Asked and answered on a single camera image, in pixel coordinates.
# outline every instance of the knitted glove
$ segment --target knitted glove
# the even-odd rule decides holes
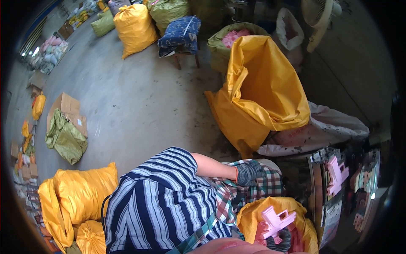
[[[268,237],[266,239],[266,246],[270,250],[276,250],[276,251],[286,253],[288,251],[288,249],[290,249],[290,241],[291,241],[292,235],[290,234],[288,228],[284,228],[284,229],[280,230],[278,232],[278,234],[279,234],[278,235],[279,238],[282,239],[282,242],[280,242],[279,244],[275,244],[274,238]]]
[[[266,173],[257,161],[246,161],[237,165],[237,184],[240,186],[256,186],[253,180],[265,177]]]

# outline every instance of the stained floor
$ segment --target stained floor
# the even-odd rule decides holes
[[[52,70],[43,90],[47,99],[35,136],[40,182],[59,168],[87,170],[109,162],[116,162],[121,176],[170,146],[230,161],[234,151],[203,95],[222,86],[220,74],[210,68],[206,43],[201,42],[200,69],[193,56],[183,56],[182,70],[177,70],[173,57],[158,58],[156,44],[122,60],[117,31],[96,37],[90,26],[96,19],[84,22],[67,40],[72,48]],[[6,133],[20,142],[32,99],[24,76],[28,71],[16,63],[12,75]],[[87,117],[89,146],[73,166],[44,142],[46,115],[62,92],[79,100],[80,113]]]

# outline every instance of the plaid apron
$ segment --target plaid apron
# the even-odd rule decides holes
[[[240,160],[227,164],[228,166],[237,166],[251,159]],[[216,223],[225,223],[231,227],[233,237],[245,241],[243,234],[237,227],[236,214],[241,208],[255,200],[272,197],[281,197],[283,185],[281,175],[275,169],[268,168],[260,163],[266,176],[256,179],[257,185],[254,187],[242,187],[234,181],[225,178],[209,178],[216,184],[216,211],[209,217],[207,222],[190,237],[181,242],[176,248],[168,251],[168,254],[185,254],[194,250],[202,240],[209,234]]]

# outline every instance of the pink plastic toy gun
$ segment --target pink plastic toy gun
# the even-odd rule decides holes
[[[276,214],[274,207],[270,206],[262,212],[262,218],[264,221],[258,223],[255,240],[260,243],[262,240],[272,236],[275,243],[279,244],[282,240],[278,237],[278,232],[295,220],[296,212],[288,215],[287,210],[284,210]]]
[[[328,172],[330,173],[330,183],[328,184],[327,194],[336,195],[341,190],[341,184],[348,177],[348,167],[344,167],[344,162],[338,165],[337,157],[333,156],[327,163]]]

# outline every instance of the striped shirt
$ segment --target striped shirt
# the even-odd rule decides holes
[[[196,176],[197,163],[171,147],[121,177],[105,217],[106,253],[165,253],[198,230],[216,210],[216,188]],[[216,223],[206,243],[232,237]]]

